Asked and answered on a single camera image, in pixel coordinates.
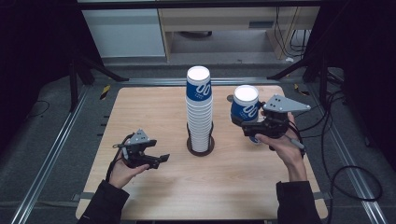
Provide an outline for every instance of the blue and white paper cup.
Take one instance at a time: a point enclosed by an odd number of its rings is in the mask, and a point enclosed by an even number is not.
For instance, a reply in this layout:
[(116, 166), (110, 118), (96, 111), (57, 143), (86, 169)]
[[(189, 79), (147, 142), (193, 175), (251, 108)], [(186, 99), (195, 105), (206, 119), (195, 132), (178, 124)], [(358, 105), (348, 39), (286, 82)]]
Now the blue and white paper cup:
[(186, 100), (195, 106), (205, 106), (212, 102), (210, 72), (206, 67), (197, 65), (187, 72)]
[[(240, 118), (242, 121), (257, 121), (259, 118), (259, 91), (250, 85), (238, 86), (233, 93), (233, 103), (231, 105), (231, 114)], [(259, 144), (260, 142), (249, 137), (250, 140)]]

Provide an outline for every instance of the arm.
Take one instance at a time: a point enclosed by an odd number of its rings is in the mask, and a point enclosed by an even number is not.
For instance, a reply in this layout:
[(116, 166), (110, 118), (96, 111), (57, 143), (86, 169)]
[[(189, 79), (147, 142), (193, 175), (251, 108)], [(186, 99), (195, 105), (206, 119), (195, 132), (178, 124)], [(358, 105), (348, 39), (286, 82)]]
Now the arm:
[(78, 224), (84, 223), (120, 223), (121, 210), (129, 194), (123, 189), (102, 180), (93, 195), (90, 204), (82, 214)]
[[(289, 114), (289, 120), (294, 122), (292, 114)], [(298, 139), (292, 130), (288, 130), (285, 135)], [(290, 182), (276, 184), (276, 194), (279, 201), (278, 223), (321, 223), (315, 207), (312, 189), (307, 181), (300, 149), (292, 144), (286, 136), (273, 139), (262, 134), (256, 134), (255, 137), (264, 144), (273, 147), (288, 169)]]
[(129, 168), (118, 155), (108, 183), (102, 180), (78, 224), (120, 224), (121, 211), (129, 194), (122, 188), (149, 165)]

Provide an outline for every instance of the printed logo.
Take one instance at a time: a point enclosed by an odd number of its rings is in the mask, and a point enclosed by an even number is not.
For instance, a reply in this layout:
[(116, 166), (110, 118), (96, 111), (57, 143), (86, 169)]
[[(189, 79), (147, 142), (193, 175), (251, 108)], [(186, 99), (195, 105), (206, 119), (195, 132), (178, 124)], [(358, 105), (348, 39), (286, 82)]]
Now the printed logo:
[(198, 86), (196, 91), (203, 95), (208, 95), (210, 93), (210, 83), (206, 83), (206, 85)]
[(253, 118), (257, 114), (258, 107), (255, 105), (250, 105), (243, 108), (245, 114), (247, 114), (250, 118)]

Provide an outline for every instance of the black stand base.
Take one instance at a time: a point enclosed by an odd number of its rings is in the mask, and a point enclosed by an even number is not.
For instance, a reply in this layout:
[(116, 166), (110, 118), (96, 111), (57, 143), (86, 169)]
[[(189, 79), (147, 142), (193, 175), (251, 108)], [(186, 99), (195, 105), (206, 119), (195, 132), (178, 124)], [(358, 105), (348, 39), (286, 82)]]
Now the black stand base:
[(215, 139), (212, 136), (212, 132), (213, 132), (213, 122), (212, 122), (212, 128), (210, 129), (210, 133), (209, 133), (209, 142), (207, 144), (207, 150), (203, 151), (203, 152), (197, 152), (194, 151), (194, 149), (192, 149), (192, 144), (191, 144), (191, 133), (190, 133), (190, 129), (189, 129), (189, 124), (187, 124), (187, 131), (189, 132), (189, 138), (187, 139), (187, 149), (189, 150), (189, 152), (194, 155), (194, 156), (198, 156), (198, 157), (203, 157), (203, 156), (207, 156), (209, 155), (212, 151), (213, 148), (215, 147)]

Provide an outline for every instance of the stacked paper cup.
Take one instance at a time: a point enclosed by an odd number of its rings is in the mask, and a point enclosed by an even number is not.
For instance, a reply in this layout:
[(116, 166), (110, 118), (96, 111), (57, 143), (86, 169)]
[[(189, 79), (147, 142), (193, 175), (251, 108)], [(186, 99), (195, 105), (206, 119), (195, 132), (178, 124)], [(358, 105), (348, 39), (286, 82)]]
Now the stacked paper cup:
[[(231, 114), (240, 118), (242, 121), (257, 121), (259, 117), (259, 91), (250, 85), (238, 86), (233, 93), (233, 104), (231, 105)], [(260, 142), (249, 137), (250, 141), (255, 144)]]
[(204, 156), (213, 149), (213, 96), (210, 72), (206, 67), (194, 66), (187, 72), (186, 106), (189, 151)]

